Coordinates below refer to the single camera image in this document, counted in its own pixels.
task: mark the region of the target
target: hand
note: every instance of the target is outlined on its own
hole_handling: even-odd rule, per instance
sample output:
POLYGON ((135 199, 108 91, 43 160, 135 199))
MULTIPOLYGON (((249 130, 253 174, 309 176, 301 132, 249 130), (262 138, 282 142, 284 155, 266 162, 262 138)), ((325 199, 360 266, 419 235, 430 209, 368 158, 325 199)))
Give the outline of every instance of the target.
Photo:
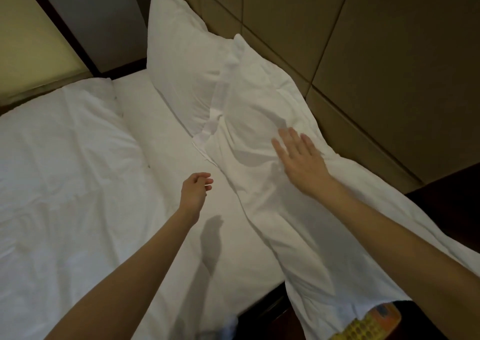
POLYGON ((290 182, 304 194, 320 200, 335 179, 327 171, 324 159, 312 140, 305 134, 300 137, 293 128, 279 129, 286 151, 279 141, 272 139, 273 148, 285 166, 290 182))
POLYGON ((209 177, 210 173, 207 172, 193 173, 183 181, 178 209, 192 218, 192 225, 198 221, 207 191, 212 189, 213 179, 209 177))

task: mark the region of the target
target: white pillowcase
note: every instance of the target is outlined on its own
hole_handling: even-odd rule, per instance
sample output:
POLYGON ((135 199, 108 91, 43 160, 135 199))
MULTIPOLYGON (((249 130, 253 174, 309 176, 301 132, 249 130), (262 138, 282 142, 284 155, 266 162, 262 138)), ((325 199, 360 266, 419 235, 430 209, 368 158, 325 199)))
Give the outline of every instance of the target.
POLYGON ((184 0, 152 0, 147 70, 191 135, 208 120, 213 90, 232 40, 207 31, 184 0))
POLYGON ((292 79, 237 35, 210 120, 193 141, 225 173, 275 252, 308 339, 327 339, 375 305, 408 297, 337 218, 289 182, 270 142, 287 126, 312 138, 329 172, 359 199, 480 273, 479 254, 444 235, 382 179, 337 155, 292 79))

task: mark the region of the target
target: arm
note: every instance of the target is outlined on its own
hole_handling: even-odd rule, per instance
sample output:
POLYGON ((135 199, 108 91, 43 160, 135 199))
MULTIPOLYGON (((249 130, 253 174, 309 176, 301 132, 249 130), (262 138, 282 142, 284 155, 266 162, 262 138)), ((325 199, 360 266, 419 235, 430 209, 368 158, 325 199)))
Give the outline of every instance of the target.
POLYGON ((53 339, 130 339, 173 259, 197 222, 213 180, 194 173, 183 182, 180 206, 134 255, 87 293, 48 334, 53 339))
POLYGON ((480 279, 434 246, 353 197, 327 171, 309 137, 272 140, 290 181, 333 213, 450 339, 480 339, 480 279))

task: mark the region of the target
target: gray wall panel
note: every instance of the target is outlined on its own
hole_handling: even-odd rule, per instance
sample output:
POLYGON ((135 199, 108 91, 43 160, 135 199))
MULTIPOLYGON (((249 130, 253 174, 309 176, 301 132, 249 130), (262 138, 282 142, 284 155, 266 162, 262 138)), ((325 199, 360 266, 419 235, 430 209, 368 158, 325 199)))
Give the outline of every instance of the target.
POLYGON ((100 72, 147 56, 136 0, 49 0, 100 72))

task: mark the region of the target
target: person's right arm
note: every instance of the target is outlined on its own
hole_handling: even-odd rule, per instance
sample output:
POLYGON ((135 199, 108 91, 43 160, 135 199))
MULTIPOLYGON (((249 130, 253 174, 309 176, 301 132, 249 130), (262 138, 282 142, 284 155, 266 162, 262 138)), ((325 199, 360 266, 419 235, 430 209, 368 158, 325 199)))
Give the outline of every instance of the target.
POLYGON ((327 171, 309 137, 272 140, 290 181, 333 213, 451 340, 480 339, 480 278, 416 234, 359 201, 327 171))

